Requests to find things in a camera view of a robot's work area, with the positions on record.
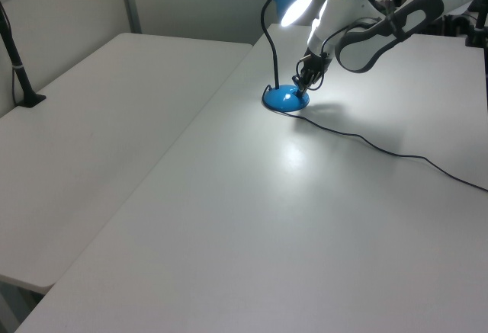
tabletop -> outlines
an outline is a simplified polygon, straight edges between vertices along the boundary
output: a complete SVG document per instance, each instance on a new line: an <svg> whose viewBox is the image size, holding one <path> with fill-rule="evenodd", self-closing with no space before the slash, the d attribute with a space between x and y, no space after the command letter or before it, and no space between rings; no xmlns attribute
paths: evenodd
<svg viewBox="0 0 488 333"><path fill-rule="evenodd" d="M271 27L281 83L309 32ZM264 109L272 80L262 37L18 332L485 331L487 194ZM300 114L488 186L462 39L334 62Z"/></svg>
<svg viewBox="0 0 488 333"><path fill-rule="evenodd" d="M250 49L121 34L0 119L0 280L57 282Z"/></svg>

black cable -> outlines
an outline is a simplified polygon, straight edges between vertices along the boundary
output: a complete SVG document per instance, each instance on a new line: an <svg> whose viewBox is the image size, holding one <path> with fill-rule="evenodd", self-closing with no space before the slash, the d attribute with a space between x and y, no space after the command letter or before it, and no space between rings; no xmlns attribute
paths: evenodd
<svg viewBox="0 0 488 333"><path fill-rule="evenodd" d="M388 150L385 150L385 149L382 149L380 146L376 146L375 144L373 144L372 142L370 142L369 140L365 139L363 136L361 135L358 135L357 133L342 133L341 131L337 131L337 130L333 130L333 129L330 129L328 127L324 127L324 126L320 126L318 123L315 123L313 122L312 120L304 117L304 116L299 116L299 115L296 115L296 114L290 114L288 112L281 112L279 110L274 110L272 108L270 108L264 101L264 96L265 96L265 93L266 91L270 88L270 86L267 86L265 88L265 91L263 92L262 94L262 97L261 97L261 103L266 107L268 108L269 110L277 113L277 114L282 114L284 116L288 116L288 117L292 117L292 118L297 118L299 120L304 120L312 125L314 125L315 127L318 127L319 129L321 130L324 130L324 131L328 131L328 132L331 132L331 133L335 133L337 135L342 135L342 136L349 136L349 137L358 137L359 139L363 140L364 142L366 142L369 146L371 146L372 148L380 151L380 152L383 152L385 154L388 154L388 155L392 155L392 156L396 156L398 158L415 158L415 159L421 159L421 160L424 160L426 162L428 162L431 166L433 166L434 168L437 168L439 171L441 171L442 173L444 173L445 175L447 175L448 177L452 178L452 179L455 179L456 181L458 182L461 182L461 183L464 183L468 186L471 186L471 187L474 187L474 188L477 188L478 190L481 190L481 191L484 191L484 192L488 192L488 189L486 188L483 188L481 186L478 186L476 184L472 184L470 182L467 182L467 181L464 181L458 177L455 177L454 175L450 175L449 173L447 173L444 169L440 168L439 166L437 166L436 164L434 164L433 162L431 162L430 160L428 160L425 156L421 156L421 155L404 155L404 154L396 154L395 152L390 152Z"/></svg>
<svg viewBox="0 0 488 333"><path fill-rule="evenodd" d="M326 46L326 44L329 42L330 39L332 39L335 35L337 34L340 34L341 32L343 32L344 30L347 30L348 28L352 27L354 24L356 24L357 21L360 21L361 19L363 18L359 18L358 20L354 21L352 24L348 25L348 26L345 26L343 28L341 28L340 30L337 30L336 32L334 32L333 34L331 34L330 36L328 36L326 38L326 40L324 40L322 42L322 46L320 47L320 59L322 60L322 67L325 66L325 58L323 57L323 49L324 47ZM300 73L298 72L298 66L300 65L300 60L298 60L297 62L297 66L295 66L295 72L297 73L297 76L299 77L300 76ZM320 84L318 87L316 88L311 88L311 87L307 87L307 90L308 91L316 91L318 89L320 89L320 87L322 87L322 84L323 84L323 74L322 74L322 78L320 79Z"/></svg>
<svg viewBox="0 0 488 333"><path fill-rule="evenodd" d="M466 17L469 17L469 18L472 18L472 19L474 19L474 21L475 21L475 22L478 20L478 18L473 17L472 15L467 14L467 13L463 13L463 14L461 14L461 15L466 16Z"/></svg>

floor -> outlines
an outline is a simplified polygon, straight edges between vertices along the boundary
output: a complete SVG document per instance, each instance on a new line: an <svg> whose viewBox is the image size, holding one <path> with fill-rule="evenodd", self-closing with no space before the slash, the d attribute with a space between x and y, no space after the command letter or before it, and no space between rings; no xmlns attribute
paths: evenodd
<svg viewBox="0 0 488 333"><path fill-rule="evenodd" d="M43 295L0 282L0 333L13 333Z"/></svg>

blue lamp base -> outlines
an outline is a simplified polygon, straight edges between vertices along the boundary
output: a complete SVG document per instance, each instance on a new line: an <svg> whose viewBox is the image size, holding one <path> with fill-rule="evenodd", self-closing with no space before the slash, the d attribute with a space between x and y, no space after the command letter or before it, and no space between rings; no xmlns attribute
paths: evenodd
<svg viewBox="0 0 488 333"><path fill-rule="evenodd" d="M280 88L273 88L267 91L263 97L266 107L280 112L293 112L301 110L310 101L307 93L298 98L295 93L298 88L295 85L280 85Z"/></svg>

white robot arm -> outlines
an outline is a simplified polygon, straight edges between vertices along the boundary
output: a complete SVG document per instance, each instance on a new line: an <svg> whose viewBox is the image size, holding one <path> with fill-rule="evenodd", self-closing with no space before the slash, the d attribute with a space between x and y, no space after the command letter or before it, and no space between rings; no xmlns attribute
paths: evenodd
<svg viewBox="0 0 488 333"><path fill-rule="evenodd" d="M323 77L334 56L348 71L366 72L387 50L470 1L407 0L385 17L368 0L326 0L312 24L303 68L293 78L297 94Z"/></svg>

